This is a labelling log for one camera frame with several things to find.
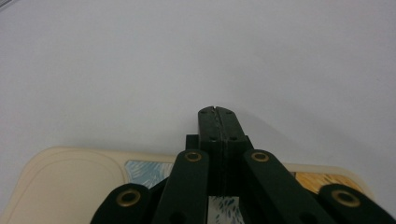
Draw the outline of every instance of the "black plastic part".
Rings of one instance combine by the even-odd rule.
[[[205,224],[208,171],[209,158],[205,152],[179,153],[152,223]]]
[[[390,214],[367,196],[344,185],[331,184],[322,187],[318,201],[339,223],[396,223]]]
[[[249,150],[243,157],[248,187],[240,202],[244,204],[256,200],[268,223],[335,223],[274,155],[263,150]],[[251,216],[246,212],[242,215],[244,219]],[[262,220],[247,219],[251,223],[262,223]]]
[[[198,134],[187,134],[186,135],[186,150],[188,149],[199,149],[199,135]]]
[[[248,191],[242,190],[241,192],[241,196],[239,197],[239,211],[241,212],[245,224],[269,223],[264,213],[261,211],[258,201],[251,198],[251,194],[249,194]]]
[[[148,207],[146,209],[146,213],[144,216],[143,223],[151,223],[152,218],[154,217],[155,211],[157,210],[158,203],[160,202],[161,197],[163,196],[163,190],[165,189],[166,182],[168,178],[165,178],[163,181],[149,189],[150,200]]]
[[[131,190],[138,192],[138,196],[132,193],[125,194],[124,197],[126,198],[122,200],[128,203],[138,197],[137,202],[129,206],[121,206],[118,203],[119,196],[123,192]],[[91,224],[147,224],[145,213],[149,205],[149,195],[149,190],[144,186],[136,184],[122,185],[111,191],[106,197],[98,210],[96,210]]]
[[[210,157],[209,195],[238,196],[243,153],[253,149],[233,111],[207,107],[198,112],[199,149]],[[187,145],[192,146],[193,139]]]

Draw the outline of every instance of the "blue printed pattern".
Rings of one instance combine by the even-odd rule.
[[[129,182],[152,188],[171,174],[173,163],[156,161],[128,161],[125,169]]]
[[[125,169],[131,183],[152,188],[171,174],[173,163],[128,161]],[[244,224],[238,197],[209,197],[208,224]]]

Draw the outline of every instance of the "screw hole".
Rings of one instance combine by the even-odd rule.
[[[311,213],[301,213],[300,220],[304,224],[317,224],[318,223],[317,218],[314,215],[312,215]]]
[[[184,155],[187,161],[200,161],[202,155],[197,152],[189,152]]]
[[[169,221],[172,224],[184,224],[186,222],[186,216],[180,212],[175,212],[169,217]]]
[[[268,161],[270,158],[263,152],[255,152],[251,154],[251,159],[255,161]]]
[[[361,201],[346,190],[337,189],[332,192],[332,197],[340,204],[347,207],[359,207]]]
[[[140,200],[140,192],[136,189],[127,189],[117,196],[117,204],[121,207],[135,205]]]

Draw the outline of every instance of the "beige tray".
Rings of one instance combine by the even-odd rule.
[[[24,167],[0,224],[87,224],[107,194],[128,183],[124,164],[134,161],[173,162],[175,156],[53,147]],[[369,197],[373,194],[348,170],[285,164],[306,188],[317,191],[327,183],[343,183]]]

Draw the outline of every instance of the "white table surface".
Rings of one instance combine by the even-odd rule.
[[[0,8],[0,212],[54,146],[177,154],[197,111],[359,175],[396,216],[396,1],[50,1]]]

